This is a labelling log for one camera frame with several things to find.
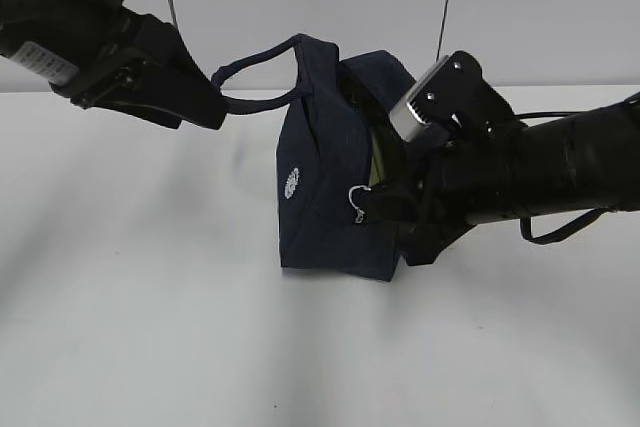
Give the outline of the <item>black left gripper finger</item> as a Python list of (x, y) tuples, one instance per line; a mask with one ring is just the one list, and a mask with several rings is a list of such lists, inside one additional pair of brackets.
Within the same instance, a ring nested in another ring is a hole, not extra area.
[(132, 93), (133, 90), (129, 86), (121, 83), (94, 85), (82, 93), (82, 108), (117, 112), (169, 129), (180, 127), (182, 120), (178, 116), (143, 105), (136, 100), (129, 100), (126, 95)]
[(194, 62), (177, 29), (162, 21), (145, 21), (139, 46), (149, 56), (140, 78), (142, 104), (218, 130), (226, 117), (226, 101)]

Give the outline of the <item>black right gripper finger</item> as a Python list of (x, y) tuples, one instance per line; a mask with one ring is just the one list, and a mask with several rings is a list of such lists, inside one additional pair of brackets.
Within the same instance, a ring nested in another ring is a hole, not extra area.
[(398, 255), (408, 266), (433, 264), (438, 256), (473, 229), (460, 219), (397, 221)]
[(361, 218), (364, 223), (417, 223), (425, 181), (402, 176), (363, 187), (360, 192)]

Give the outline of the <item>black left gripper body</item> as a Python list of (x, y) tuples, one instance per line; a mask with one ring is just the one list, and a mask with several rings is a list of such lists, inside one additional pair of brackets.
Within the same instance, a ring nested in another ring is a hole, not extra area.
[(51, 0), (47, 49), (64, 75), (49, 82), (80, 107), (180, 107), (190, 54), (178, 30), (124, 0)]

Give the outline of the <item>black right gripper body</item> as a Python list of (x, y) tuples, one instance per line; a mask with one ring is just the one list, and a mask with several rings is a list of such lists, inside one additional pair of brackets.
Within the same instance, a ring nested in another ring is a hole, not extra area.
[(515, 183), (515, 147), (525, 124), (455, 113), (442, 120), (406, 111), (394, 116), (410, 162), (435, 177), (432, 217), (468, 225), (525, 216)]

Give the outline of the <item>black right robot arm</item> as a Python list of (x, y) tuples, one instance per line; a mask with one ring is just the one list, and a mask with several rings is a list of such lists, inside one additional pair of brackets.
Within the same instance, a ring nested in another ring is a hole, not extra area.
[(411, 266), (433, 263), (471, 229), (516, 220), (533, 244), (566, 240), (639, 209), (639, 97), (535, 126), (493, 120), (484, 140), (431, 127), (399, 171), (350, 194), (364, 223), (398, 228)]

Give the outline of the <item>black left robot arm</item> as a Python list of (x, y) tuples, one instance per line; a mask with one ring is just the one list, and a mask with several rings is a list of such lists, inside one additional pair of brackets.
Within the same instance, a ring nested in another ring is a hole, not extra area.
[(81, 109), (214, 130), (228, 112), (178, 29), (125, 0), (1, 0), (1, 55)]

